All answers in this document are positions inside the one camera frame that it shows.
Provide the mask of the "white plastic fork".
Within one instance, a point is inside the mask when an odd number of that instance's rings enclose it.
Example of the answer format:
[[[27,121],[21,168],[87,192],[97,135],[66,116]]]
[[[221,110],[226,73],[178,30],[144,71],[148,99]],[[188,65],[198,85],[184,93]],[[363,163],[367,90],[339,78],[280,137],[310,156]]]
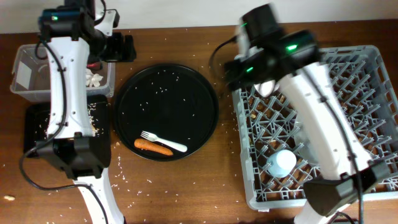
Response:
[[[141,132],[141,137],[143,137],[144,139],[151,141],[151,142],[159,142],[162,144],[165,144],[166,146],[169,146],[173,149],[176,149],[177,151],[180,152],[187,152],[187,146],[177,143],[177,142],[173,142],[173,141],[169,141],[166,139],[162,139],[160,137],[158,137],[157,135],[153,134],[153,133],[149,133],[147,131],[143,131]]]

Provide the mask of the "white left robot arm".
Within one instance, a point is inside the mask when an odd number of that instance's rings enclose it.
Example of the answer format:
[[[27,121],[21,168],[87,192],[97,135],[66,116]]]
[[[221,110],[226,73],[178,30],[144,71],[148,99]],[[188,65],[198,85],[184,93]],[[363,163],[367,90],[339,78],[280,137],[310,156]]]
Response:
[[[72,180],[93,223],[126,221],[109,181],[111,147],[93,134],[86,93],[89,64],[136,58],[132,37],[114,32],[118,23],[117,10],[98,12],[94,0],[65,1],[39,17],[39,43],[46,49],[50,67],[50,121],[47,138],[29,153]]]

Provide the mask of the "light blue plastic cup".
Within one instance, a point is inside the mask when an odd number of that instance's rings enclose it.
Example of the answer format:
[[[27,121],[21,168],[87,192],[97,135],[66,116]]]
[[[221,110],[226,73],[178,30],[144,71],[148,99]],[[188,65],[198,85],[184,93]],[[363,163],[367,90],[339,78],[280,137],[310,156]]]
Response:
[[[271,155],[267,163],[270,165],[268,172],[271,176],[283,178],[288,176],[295,167],[297,158],[293,152],[283,149]]]

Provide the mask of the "rice and peanut pile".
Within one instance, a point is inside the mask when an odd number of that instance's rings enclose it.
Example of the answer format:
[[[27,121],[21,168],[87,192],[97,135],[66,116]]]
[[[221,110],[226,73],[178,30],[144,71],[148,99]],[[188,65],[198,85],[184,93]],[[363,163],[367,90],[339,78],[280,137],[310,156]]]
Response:
[[[96,118],[94,118],[94,112],[96,110],[96,105],[94,103],[88,104],[88,116],[91,124],[91,129],[93,132],[93,137],[97,136],[98,128],[95,127]]]

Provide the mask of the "grey round plate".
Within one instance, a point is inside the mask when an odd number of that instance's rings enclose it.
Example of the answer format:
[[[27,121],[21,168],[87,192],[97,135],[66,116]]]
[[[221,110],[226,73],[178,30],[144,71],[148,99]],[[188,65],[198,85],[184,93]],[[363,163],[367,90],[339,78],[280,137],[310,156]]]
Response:
[[[310,143],[310,140],[307,136],[307,132],[305,131],[303,120],[300,115],[297,115],[294,123],[294,127],[298,128],[298,131],[294,135],[294,142],[296,145],[303,144],[303,147],[298,150],[300,156],[306,160],[309,164],[316,165],[318,164],[318,158],[315,154],[315,151]]]

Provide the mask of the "pink bowl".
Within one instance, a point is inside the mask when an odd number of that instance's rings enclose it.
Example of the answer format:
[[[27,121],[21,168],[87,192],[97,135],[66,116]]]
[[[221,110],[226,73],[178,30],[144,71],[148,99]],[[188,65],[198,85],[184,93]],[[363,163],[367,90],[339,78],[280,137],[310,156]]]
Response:
[[[254,84],[254,87],[262,97],[268,97],[269,95],[273,94],[273,92],[279,89],[279,84],[273,80],[264,83]]]

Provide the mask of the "orange carrot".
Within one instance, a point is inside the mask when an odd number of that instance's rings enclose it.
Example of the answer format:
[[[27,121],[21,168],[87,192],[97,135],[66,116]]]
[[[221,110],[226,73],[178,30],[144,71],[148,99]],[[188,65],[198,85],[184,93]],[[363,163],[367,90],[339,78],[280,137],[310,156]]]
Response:
[[[139,149],[157,152],[157,153],[163,154],[165,156],[173,155],[173,152],[170,149],[167,149],[166,147],[157,145],[157,144],[150,142],[146,139],[136,139],[134,141],[134,146]]]

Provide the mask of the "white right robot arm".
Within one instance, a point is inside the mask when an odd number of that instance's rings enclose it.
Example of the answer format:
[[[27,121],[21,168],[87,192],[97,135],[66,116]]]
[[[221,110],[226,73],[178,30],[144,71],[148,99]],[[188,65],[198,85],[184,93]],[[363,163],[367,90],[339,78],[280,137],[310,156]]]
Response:
[[[383,160],[372,161],[349,125],[330,82],[328,67],[308,30],[287,34],[269,4],[245,13],[235,40],[240,58],[224,66],[237,90],[273,81],[302,117],[321,175],[303,185],[307,201],[295,223],[329,223],[389,177]]]

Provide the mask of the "white tissue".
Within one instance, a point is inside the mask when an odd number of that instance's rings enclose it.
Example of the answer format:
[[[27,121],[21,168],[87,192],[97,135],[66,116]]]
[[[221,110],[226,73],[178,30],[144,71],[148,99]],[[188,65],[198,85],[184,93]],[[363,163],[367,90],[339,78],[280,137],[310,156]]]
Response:
[[[99,87],[103,76],[93,73],[90,69],[86,69],[86,86],[87,87]]]

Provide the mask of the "red snack wrapper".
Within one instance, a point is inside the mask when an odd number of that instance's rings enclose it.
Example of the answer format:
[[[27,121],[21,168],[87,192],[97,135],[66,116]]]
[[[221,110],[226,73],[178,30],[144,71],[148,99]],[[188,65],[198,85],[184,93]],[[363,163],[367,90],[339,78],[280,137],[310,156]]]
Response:
[[[91,63],[86,66],[90,70],[102,70],[103,65],[101,62]]]

